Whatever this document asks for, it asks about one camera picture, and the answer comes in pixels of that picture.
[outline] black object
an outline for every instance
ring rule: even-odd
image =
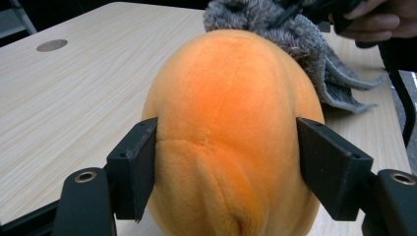
[[[116,235],[109,193],[107,174],[103,169],[87,168],[68,176],[52,235]]]
[[[417,232],[417,178],[371,170],[373,159],[326,125],[297,118],[300,168],[307,186],[334,220],[366,216],[366,236]],[[103,168],[70,175],[61,199],[6,225],[0,235],[116,235],[117,218],[137,219],[153,188],[156,118],[136,125],[108,155]]]
[[[71,174],[59,201],[2,225],[0,235],[116,235],[113,214],[140,221],[153,189],[156,123],[134,126],[104,168]]]
[[[404,107],[405,124],[402,131],[402,138],[404,140],[405,146],[407,147],[408,143],[410,142],[411,135],[413,133],[414,126],[416,123],[416,108],[414,106],[410,94],[408,93],[407,87],[405,86],[404,81],[402,80],[399,74],[399,67],[397,65],[397,62],[395,61],[395,58],[397,56],[394,56],[395,47],[392,45],[390,41],[380,42],[378,44],[378,47],[380,49],[381,57],[387,69],[392,85],[395,88],[395,91],[397,92],[399,99],[401,100],[402,106]],[[414,50],[417,52],[416,48],[417,45],[414,45],[409,50]]]
[[[104,167],[118,183],[115,212],[118,219],[140,221],[153,189],[156,119],[143,121],[107,156]]]
[[[361,208],[364,235],[416,235],[415,176],[376,176],[372,157],[321,123],[297,118],[297,129],[303,178],[334,220],[355,220]]]

